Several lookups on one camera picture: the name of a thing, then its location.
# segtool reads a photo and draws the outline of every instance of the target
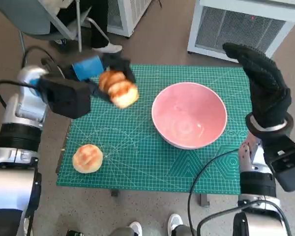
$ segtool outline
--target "pink bowl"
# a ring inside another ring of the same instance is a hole
[[[152,119],[168,143],[181,149],[197,149],[222,135],[227,112],[222,99],[208,87],[178,83],[157,95]]]

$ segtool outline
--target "chair leg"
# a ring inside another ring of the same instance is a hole
[[[23,38],[23,34],[21,31],[19,31],[19,37],[20,37],[20,41],[21,41],[21,45],[22,45],[22,52],[24,54],[25,53],[25,43],[24,43],[24,38]]]
[[[78,45],[79,52],[82,51],[82,35],[81,35],[81,12],[80,12],[80,0],[75,0],[77,8],[77,21],[78,21]]]
[[[102,36],[104,36],[104,38],[106,38],[107,41],[110,42],[108,36],[102,31],[102,29],[98,26],[98,24],[95,22],[95,20],[93,20],[90,17],[86,17],[85,20],[90,22],[91,24],[93,24],[97,28],[97,30],[102,34]]]

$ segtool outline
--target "gray floor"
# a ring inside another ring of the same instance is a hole
[[[163,9],[154,1],[140,21],[132,37],[110,35],[114,43],[124,46],[124,55],[133,63],[235,66],[230,62],[186,52],[191,26],[194,0],[162,0]],[[41,45],[54,55],[59,53],[47,43],[26,37],[27,45]],[[40,54],[30,57],[39,62]],[[17,30],[0,14],[0,79],[15,78],[20,68],[21,49]],[[274,59],[293,92],[289,111],[295,118],[295,27],[276,52]],[[6,87],[5,99],[14,88]],[[0,124],[3,108],[0,105]],[[173,212],[187,222],[187,194],[163,192],[123,191],[118,199],[111,198],[108,190],[57,187],[55,168],[65,137],[69,119],[49,114],[40,146],[40,171],[43,174],[43,191],[34,228],[36,236],[64,236],[67,229],[80,230],[88,236],[106,236],[115,227],[138,220],[146,236],[165,236],[167,219]],[[292,133],[295,140],[295,128]],[[295,192],[283,193],[283,209],[295,235]],[[236,196],[211,196],[211,207],[197,206],[192,201],[192,217],[196,224],[211,213],[233,207]],[[209,222],[203,235],[231,235],[233,216]]]

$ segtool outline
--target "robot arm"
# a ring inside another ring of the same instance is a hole
[[[275,62],[263,53],[232,43],[223,49],[243,66],[252,102],[252,113],[246,117],[249,134],[238,151],[238,205],[267,200],[280,206],[275,179],[285,191],[295,190],[295,143],[288,137],[294,122],[287,113],[291,91]],[[252,205],[234,218],[234,236],[289,234],[277,209],[267,203]]]
[[[84,52],[55,63],[44,59],[45,68],[24,67],[21,87],[6,105],[0,130],[0,236],[24,236],[24,218],[38,208],[41,174],[38,147],[47,106],[57,114],[79,118],[90,111],[90,95],[99,95],[89,77],[106,67],[121,70],[135,82],[129,61],[118,56]]]

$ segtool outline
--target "person's leg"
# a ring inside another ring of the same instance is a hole
[[[101,30],[107,35],[108,0],[93,0],[92,9],[90,10],[88,17],[93,19],[101,28]],[[108,45],[107,39],[97,30],[97,28],[93,24],[91,24],[91,27],[91,47],[106,47]]]
[[[84,12],[92,7],[88,17],[92,18],[101,30],[107,34],[108,24],[108,0],[80,0],[80,11]],[[64,25],[69,25],[76,20],[76,4],[73,1],[67,8],[61,9],[57,17]],[[51,24],[50,32],[57,32],[57,28]],[[91,24],[91,47],[103,53],[116,53],[122,50],[122,46],[113,45]]]
[[[100,29],[107,35],[108,24],[108,0],[92,0],[92,9],[88,17],[93,19]],[[92,36],[91,47],[102,53],[118,53],[122,50],[121,45],[110,43],[97,28],[91,24]]]
[[[80,11],[84,12],[88,10],[92,6],[91,0],[80,0]],[[76,10],[76,3],[72,1],[72,3],[67,8],[62,8],[57,14],[57,17],[61,22],[67,26],[71,22],[77,19],[77,10]],[[50,33],[57,32],[57,28],[51,24],[50,25]]]
[[[169,217],[167,230],[168,236],[192,236],[190,227],[183,225],[182,218],[178,214]]]
[[[109,236],[142,236],[142,226],[139,222],[132,222],[129,227],[114,230]]]

